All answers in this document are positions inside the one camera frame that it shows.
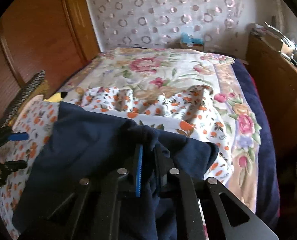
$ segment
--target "circle patterned wall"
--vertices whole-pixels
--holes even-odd
[[[221,49],[237,37],[244,0],[87,0],[102,50],[172,47],[181,33]]]

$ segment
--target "mattress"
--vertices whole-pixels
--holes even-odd
[[[276,220],[279,198],[273,190],[277,185],[270,130],[240,62],[189,49],[117,48],[99,55],[60,91],[69,91],[65,100],[87,111],[216,143],[220,153],[205,176],[216,177],[267,223]],[[18,237],[13,213],[34,160],[51,136],[57,111],[56,103],[32,104],[14,127],[28,132],[29,141],[6,147],[7,161],[28,161],[27,169],[11,174],[0,188],[0,214],[13,239]],[[261,148],[263,143],[270,148]]]

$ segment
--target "floral blanket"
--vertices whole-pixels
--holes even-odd
[[[61,89],[87,111],[131,118],[139,125],[211,141],[219,155],[205,174],[224,183],[255,212],[260,127],[234,76],[234,60],[186,49],[116,49],[101,54]],[[11,220],[35,158],[47,143],[58,104],[35,101],[14,125],[29,140],[9,143],[2,161],[26,160],[0,188],[0,214],[13,239]]]

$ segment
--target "dark blue garment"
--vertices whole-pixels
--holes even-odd
[[[173,203],[154,194],[152,149],[161,144],[164,155],[171,157],[177,168],[203,179],[218,147],[63,102],[53,134],[34,162],[13,215],[14,226],[23,232],[33,220],[49,215],[81,178],[102,178],[121,168],[134,155],[136,143],[143,144],[143,187],[141,198],[122,202],[120,239],[176,239]]]
[[[259,125],[262,127],[260,131],[261,145],[258,153],[259,178],[256,197],[256,215],[270,228],[274,229],[278,221],[280,196],[276,174],[275,150],[270,126],[250,74],[238,59],[232,67],[247,103],[254,112]]]

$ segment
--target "silver screw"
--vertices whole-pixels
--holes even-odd
[[[177,169],[177,168],[172,168],[172,169],[170,169],[170,173],[173,174],[173,175],[177,175],[177,174],[180,173],[180,170]]]
[[[217,179],[214,178],[214,177],[209,177],[207,179],[207,182],[210,183],[210,184],[212,184],[212,185],[215,185],[217,183]]]
[[[125,169],[125,168],[119,168],[119,169],[117,170],[117,173],[118,173],[118,174],[121,174],[121,175],[124,175],[124,174],[127,173],[127,169]]]
[[[83,186],[86,186],[90,183],[90,180],[88,178],[83,178],[80,180],[80,184]]]

